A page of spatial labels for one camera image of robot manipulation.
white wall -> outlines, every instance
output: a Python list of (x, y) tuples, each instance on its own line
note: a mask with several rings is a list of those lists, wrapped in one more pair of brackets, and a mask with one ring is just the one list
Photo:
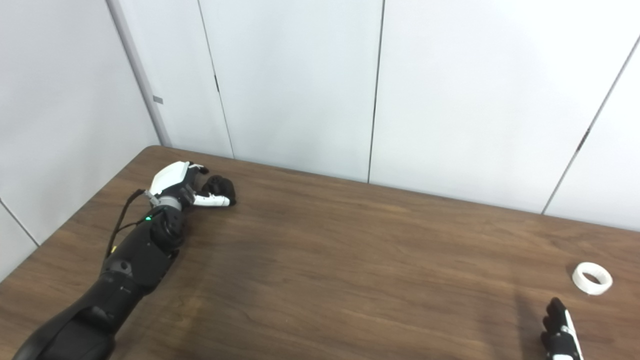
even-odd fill
[(0, 281), (36, 249), (35, 243), (2, 205), (0, 205), (0, 248), (2, 248), (0, 251)]
[(42, 243), (157, 136), (104, 1), (2, 1), (0, 49), (0, 199)]
[[(197, 0), (113, 0), (148, 103), (179, 149), (233, 157)], [(154, 102), (153, 95), (163, 103)]]
[(237, 159), (367, 180), (381, 0), (201, 0)]
[(371, 182), (541, 212), (640, 3), (387, 0)]
[(636, 49), (546, 214), (640, 231), (639, 164)]

table surface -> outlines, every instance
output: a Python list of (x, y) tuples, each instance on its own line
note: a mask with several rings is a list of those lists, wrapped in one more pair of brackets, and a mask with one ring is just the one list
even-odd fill
[[(178, 160), (233, 180), (238, 204), (190, 211), (178, 260), (112, 359), (542, 360), (552, 297), (586, 359), (640, 359), (638, 233), (163, 147), (0, 284), (2, 359), (96, 280), (126, 198)], [(147, 209), (137, 200), (126, 220)], [(581, 261), (613, 287), (580, 292)]]

black robot forearm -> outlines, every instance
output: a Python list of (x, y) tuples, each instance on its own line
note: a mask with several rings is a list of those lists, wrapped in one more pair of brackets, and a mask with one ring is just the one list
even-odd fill
[(109, 255), (95, 284), (37, 329), (13, 360), (106, 360), (115, 334), (155, 290), (182, 245), (183, 215), (171, 206), (147, 213)]

roll of tape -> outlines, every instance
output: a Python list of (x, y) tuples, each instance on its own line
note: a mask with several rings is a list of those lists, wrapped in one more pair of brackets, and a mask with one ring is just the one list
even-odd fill
[[(600, 284), (587, 279), (584, 274), (595, 277)], [(611, 274), (602, 266), (594, 263), (578, 264), (572, 278), (578, 289), (589, 295), (601, 295), (613, 285)]]

black cable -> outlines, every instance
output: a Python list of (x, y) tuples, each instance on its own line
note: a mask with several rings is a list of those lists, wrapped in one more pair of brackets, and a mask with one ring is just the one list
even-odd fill
[(125, 202), (124, 206), (122, 207), (122, 211), (120, 212), (120, 217), (118, 218), (118, 222), (116, 223), (116, 227), (113, 229), (113, 233), (111, 233), (111, 237), (109, 239), (109, 243), (107, 244), (107, 251), (104, 254), (104, 259), (108, 258), (109, 255), (111, 254), (111, 248), (113, 247), (113, 241), (116, 238), (116, 234), (118, 234), (118, 232), (122, 229), (124, 229), (125, 227), (129, 227), (132, 226), (135, 223), (131, 223), (131, 224), (127, 224), (124, 227), (120, 227), (120, 224), (122, 224), (122, 220), (124, 219), (124, 215), (127, 213), (127, 209), (129, 208), (129, 205), (131, 205), (131, 203), (133, 202), (133, 200), (135, 200), (137, 197), (139, 197), (140, 195), (144, 194), (145, 191), (142, 189), (137, 189), (133, 194), (131, 194), (131, 196), (127, 199), (127, 202)]

